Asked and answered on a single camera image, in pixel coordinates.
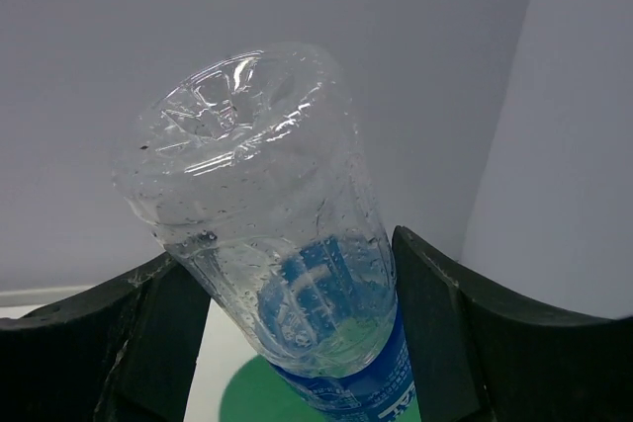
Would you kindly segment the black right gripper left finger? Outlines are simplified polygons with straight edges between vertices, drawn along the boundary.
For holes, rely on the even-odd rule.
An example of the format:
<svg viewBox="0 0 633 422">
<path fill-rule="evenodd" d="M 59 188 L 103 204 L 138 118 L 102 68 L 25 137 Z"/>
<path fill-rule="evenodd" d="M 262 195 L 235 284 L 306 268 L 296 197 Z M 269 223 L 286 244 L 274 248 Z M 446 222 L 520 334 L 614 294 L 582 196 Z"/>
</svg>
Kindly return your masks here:
<svg viewBox="0 0 633 422">
<path fill-rule="evenodd" d="M 181 421 L 210 297 L 168 256 L 1 320 L 4 421 Z"/>
</svg>

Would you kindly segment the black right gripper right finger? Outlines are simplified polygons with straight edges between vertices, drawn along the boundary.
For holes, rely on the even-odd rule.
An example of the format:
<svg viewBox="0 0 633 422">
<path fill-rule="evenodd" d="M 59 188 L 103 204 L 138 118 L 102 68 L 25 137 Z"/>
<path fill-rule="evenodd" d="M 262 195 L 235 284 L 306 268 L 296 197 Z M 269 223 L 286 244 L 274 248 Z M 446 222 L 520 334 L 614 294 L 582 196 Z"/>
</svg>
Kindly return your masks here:
<svg viewBox="0 0 633 422">
<path fill-rule="evenodd" d="M 628 421 L 632 321 L 516 293 L 406 227 L 392 248 L 424 421 Z"/>
</svg>

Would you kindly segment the blue label clear bottle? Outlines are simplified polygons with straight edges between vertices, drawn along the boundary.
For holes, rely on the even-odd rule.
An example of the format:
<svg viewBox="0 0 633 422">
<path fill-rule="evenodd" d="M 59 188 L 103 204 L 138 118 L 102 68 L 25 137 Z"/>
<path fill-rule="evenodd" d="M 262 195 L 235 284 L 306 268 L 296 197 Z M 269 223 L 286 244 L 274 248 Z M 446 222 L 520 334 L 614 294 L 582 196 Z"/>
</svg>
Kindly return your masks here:
<svg viewBox="0 0 633 422">
<path fill-rule="evenodd" d="M 324 49 L 277 43 L 145 109 L 113 183 L 251 347 L 328 421 L 415 400 L 396 265 L 352 98 Z"/>
</svg>

